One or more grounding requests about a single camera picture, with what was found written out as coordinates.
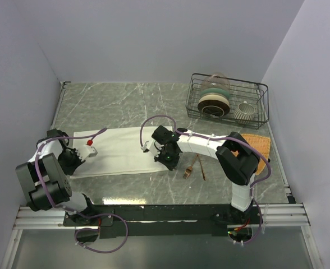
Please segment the white cloth napkin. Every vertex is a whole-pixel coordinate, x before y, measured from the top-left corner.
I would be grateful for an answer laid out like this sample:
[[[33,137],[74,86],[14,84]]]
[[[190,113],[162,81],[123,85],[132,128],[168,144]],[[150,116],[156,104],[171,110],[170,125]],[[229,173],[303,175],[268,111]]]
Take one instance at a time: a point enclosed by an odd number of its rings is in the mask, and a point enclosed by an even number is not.
[[[70,176],[72,179],[102,175],[140,174],[166,171],[152,153],[140,148],[140,127],[108,129],[93,139],[97,150]]]

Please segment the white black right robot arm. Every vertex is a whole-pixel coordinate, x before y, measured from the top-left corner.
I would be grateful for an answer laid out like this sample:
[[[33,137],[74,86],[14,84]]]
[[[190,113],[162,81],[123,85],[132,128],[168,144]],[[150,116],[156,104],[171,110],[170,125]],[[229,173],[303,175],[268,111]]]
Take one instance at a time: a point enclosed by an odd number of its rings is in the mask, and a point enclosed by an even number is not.
[[[251,184],[260,157],[249,148],[239,133],[231,132],[220,137],[196,133],[186,128],[170,131],[159,126],[153,132],[152,140],[144,144],[143,151],[151,152],[154,161],[163,164],[168,170],[175,170],[181,153],[195,153],[216,159],[232,183],[230,209],[225,218],[242,224],[250,217],[253,206]]]

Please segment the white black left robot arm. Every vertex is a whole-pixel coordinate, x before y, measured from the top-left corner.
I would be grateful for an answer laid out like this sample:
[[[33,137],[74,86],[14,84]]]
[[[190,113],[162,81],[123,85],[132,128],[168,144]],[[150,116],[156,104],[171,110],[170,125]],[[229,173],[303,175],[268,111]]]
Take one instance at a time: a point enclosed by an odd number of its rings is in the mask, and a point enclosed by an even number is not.
[[[27,207],[35,212],[62,209],[71,221],[87,226],[95,222],[97,212],[89,197],[72,191],[67,177],[97,150],[92,139],[78,148],[71,148],[69,141],[67,133],[51,129],[36,143],[31,159],[16,167],[16,175]]]

